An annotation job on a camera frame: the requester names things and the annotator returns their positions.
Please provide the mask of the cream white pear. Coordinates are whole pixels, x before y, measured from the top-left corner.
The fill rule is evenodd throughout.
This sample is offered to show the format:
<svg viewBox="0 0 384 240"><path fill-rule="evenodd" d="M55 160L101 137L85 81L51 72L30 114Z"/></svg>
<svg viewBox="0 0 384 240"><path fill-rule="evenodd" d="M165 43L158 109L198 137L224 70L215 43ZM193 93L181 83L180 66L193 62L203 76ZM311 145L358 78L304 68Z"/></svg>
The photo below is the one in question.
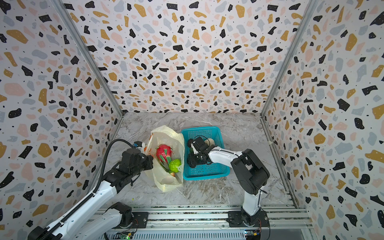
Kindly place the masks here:
<svg viewBox="0 0 384 240"><path fill-rule="evenodd" d="M208 138L208 141L209 141L209 145L215 145L215 141L211 138Z"/></svg>

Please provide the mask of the bright green custard apple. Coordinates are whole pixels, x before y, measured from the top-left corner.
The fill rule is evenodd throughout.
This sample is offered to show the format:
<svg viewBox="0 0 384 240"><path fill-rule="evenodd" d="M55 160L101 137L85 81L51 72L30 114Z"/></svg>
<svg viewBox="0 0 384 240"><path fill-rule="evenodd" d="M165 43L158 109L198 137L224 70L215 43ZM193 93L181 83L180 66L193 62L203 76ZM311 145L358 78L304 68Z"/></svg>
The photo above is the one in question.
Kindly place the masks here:
<svg viewBox="0 0 384 240"><path fill-rule="evenodd" d="M179 167L181 165L182 165L182 161L180 159L175 159L175 160L170 161L170 163L169 163L170 171L173 173L178 173Z"/></svg>

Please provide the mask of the red dragon fruit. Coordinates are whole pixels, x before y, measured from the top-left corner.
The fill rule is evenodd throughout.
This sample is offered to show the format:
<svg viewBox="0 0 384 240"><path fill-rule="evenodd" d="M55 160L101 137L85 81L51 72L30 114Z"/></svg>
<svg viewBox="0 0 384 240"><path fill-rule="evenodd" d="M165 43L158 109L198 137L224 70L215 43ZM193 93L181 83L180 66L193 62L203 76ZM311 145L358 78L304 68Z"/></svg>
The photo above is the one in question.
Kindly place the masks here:
<svg viewBox="0 0 384 240"><path fill-rule="evenodd" d="M172 160L172 148L168 145L159 145L156 157L162 164L169 164Z"/></svg>

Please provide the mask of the cream plastic bag orange print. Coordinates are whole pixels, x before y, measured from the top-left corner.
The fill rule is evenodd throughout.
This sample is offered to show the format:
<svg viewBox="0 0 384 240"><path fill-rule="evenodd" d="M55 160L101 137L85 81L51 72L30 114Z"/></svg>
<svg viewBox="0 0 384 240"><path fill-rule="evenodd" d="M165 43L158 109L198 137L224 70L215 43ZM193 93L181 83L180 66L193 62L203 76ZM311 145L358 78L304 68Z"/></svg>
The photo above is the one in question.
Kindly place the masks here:
<svg viewBox="0 0 384 240"><path fill-rule="evenodd" d="M165 125L152 130L144 152L154 158L147 175L160 191L170 192L183 186L186 150L181 133Z"/></svg>

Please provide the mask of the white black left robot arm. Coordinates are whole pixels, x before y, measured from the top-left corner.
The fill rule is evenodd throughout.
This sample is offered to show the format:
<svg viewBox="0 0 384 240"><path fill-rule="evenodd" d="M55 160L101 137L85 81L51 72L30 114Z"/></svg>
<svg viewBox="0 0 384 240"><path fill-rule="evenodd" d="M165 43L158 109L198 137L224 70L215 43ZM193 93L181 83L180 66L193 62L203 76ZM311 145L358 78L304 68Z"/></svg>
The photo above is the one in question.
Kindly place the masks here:
<svg viewBox="0 0 384 240"><path fill-rule="evenodd" d="M117 202L100 217L88 220L127 185L133 185L141 172L153 168L153 157L138 149L123 152L122 160L103 177L100 184L62 217L47 227L36 227L29 240L94 240L113 228L138 229L146 224L135 217L132 208Z"/></svg>

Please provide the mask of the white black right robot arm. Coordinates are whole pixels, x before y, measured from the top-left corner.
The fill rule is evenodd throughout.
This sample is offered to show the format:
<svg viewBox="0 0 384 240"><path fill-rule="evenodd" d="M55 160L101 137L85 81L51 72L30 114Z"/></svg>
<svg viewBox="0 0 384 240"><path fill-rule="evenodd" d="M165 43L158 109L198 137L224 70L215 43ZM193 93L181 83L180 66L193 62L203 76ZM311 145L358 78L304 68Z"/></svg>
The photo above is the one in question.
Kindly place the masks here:
<svg viewBox="0 0 384 240"><path fill-rule="evenodd" d="M244 190L244 202L240 211L228 212L230 227L253 227L261 225L261 198L270 173L251 150L236 152L209 145L202 137L188 140L192 149L187 160L191 168L200 165L222 164L233 169Z"/></svg>

